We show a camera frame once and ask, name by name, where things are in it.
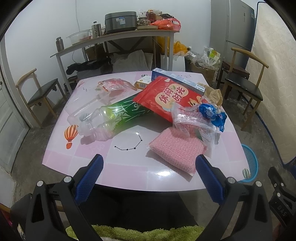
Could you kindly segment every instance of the pink and white tablecloth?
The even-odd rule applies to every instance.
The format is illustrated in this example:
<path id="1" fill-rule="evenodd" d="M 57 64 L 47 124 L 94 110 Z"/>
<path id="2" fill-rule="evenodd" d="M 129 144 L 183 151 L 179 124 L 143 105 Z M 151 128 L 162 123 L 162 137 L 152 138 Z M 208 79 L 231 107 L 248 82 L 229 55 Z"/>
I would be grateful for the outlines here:
<path id="1" fill-rule="evenodd" d="M 143 74 L 151 75 L 151 71 L 126 72 L 91 77 L 83 80 L 85 86 L 95 87 L 99 81 L 120 78 L 135 83 Z M 202 74 L 189 72 L 174 72 L 195 83 L 206 81 Z M 75 90 L 71 99 L 79 92 Z M 203 189 L 205 186 L 198 173 L 193 177 L 166 163 L 161 157 L 147 148 L 149 142 L 156 138 L 171 123 L 156 114 L 135 118 L 127 122 L 125 130 L 113 139 L 105 142 L 90 142 L 88 138 L 77 135 L 70 149 L 66 148 L 68 141 L 64 132 L 70 126 L 68 113 L 62 111 L 50 136 L 42 164 L 66 175 L 73 176 L 76 171 L 86 166 L 95 154 L 104 158 L 104 169 L 97 184 L 142 191 L 186 191 Z M 136 149 L 129 151 L 139 141 Z M 232 176 L 242 180 L 243 169 L 249 169 L 241 143 L 229 118 L 225 122 L 225 131 L 221 133 L 218 145 L 212 153 L 209 162 L 220 168 L 226 177 Z"/>

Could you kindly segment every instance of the refrigerator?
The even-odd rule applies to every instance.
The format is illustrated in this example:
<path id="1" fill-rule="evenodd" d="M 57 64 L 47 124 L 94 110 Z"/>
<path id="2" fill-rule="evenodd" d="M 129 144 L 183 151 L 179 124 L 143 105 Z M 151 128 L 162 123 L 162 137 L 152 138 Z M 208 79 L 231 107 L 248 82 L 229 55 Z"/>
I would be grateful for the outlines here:
<path id="1" fill-rule="evenodd" d="M 251 51 L 255 35 L 254 9 L 240 0 L 211 0 L 210 47 L 232 61 L 232 47 Z M 237 53 L 235 64 L 246 68 L 248 57 Z"/>

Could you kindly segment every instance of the barcode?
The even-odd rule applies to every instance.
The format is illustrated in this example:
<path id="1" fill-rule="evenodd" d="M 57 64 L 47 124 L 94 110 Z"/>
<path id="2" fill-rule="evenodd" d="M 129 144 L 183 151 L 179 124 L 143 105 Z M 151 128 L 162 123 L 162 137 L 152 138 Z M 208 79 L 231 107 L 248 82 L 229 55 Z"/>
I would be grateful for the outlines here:
<path id="1" fill-rule="evenodd" d="M 139 83 L 139 87 L 141 87 L 141 88 L 146 88 L 146 84 L 144 84 L 144 83 Z"/>

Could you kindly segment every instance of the rice cooker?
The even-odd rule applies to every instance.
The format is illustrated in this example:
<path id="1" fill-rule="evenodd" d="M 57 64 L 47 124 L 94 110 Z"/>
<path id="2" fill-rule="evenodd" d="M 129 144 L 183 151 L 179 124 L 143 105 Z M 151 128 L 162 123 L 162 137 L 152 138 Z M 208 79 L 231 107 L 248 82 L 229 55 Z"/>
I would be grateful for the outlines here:
<path id="1" fill-rule="evenodd" d="M 113 12 L 105 15 L 106 33 L 131 31 L 137 28 L 136 12 Z"/>

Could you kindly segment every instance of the chair backrest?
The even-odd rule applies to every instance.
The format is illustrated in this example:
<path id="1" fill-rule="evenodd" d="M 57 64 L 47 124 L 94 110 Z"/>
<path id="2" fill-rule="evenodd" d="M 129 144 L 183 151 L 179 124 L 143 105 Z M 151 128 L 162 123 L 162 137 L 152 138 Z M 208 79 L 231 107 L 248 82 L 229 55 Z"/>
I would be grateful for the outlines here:
<path id="1" fill-rule="evenodd" d="M 31 70 L 30 72 L 26 73 L 25 75 L 23 75 L 23 76 L 19 79 L 19 81 L 17 82 L 17 84 L 15 85 L 16 88 L 18 89 L 18 91 L 19 91 L 19 93 L 20 93 L 20 95 L 21 95 L 21 97 L 22 97 L 22 99 L 23 99 L 23 101 L 25 102 L 26 105 L 27 105 L 27 101 L 26 101 L 24 95 L 22 94 L 22 85 L 24 84 L 24 82 L 25 82 L 27 79 L 29 79 L 29 77 L 30 77 L 31 75 L 33 75 L 33 79 L 34 79 L 34 82 L 35 82 L 37 88 L 38 88 L 38 89 L 41 88 L 41 86 L 40 86 L 40 84 L 39 84 L 39 82 L 38 82 L 38 80 L 37 80 L 37 77 L 36 77 L 36 75 L 35 75 L 35 71 L 36 71 L 36 70 L 37 70 L 37 69 L 35 68 L 35 69 Z"/>
<path id="2" fill-rule="evenodd" d="M 254 59 L 257 62 L 259 62 L 260 64 L 262 64 L 262 69 L 261 69 L 261 72 L 260 72 L 260 75 L 259 75 L 259 78 L 258 78 L 257 84 L 256 84 L 256 86 L 258 87 L 259 84 L 260 84 L 262 75 L 263 75 L 264 68 L 265 67 L 269 68 L 269 66 L 265 62 L 263 62 L 261 59 L 259 59 L 257 56 L 255 56 L 253 53 L 251 53 L 250 51 L 247 51 L 247 50 L 244 50 L 244 49 L 239 49 L 239 48 L 233 48 L 233 47 L 231 48 L 231 50 L 233 50 L 234 53 L 233 53 L 232 62 L 231 62 L 231 65 L 230 65 L 229 72 L 232 72 L 232 70 L 233 70 L 235 56 L 236 56 L 237 52 L 242 53 L 244 55 L 247 55 L 249 58 Z"/>

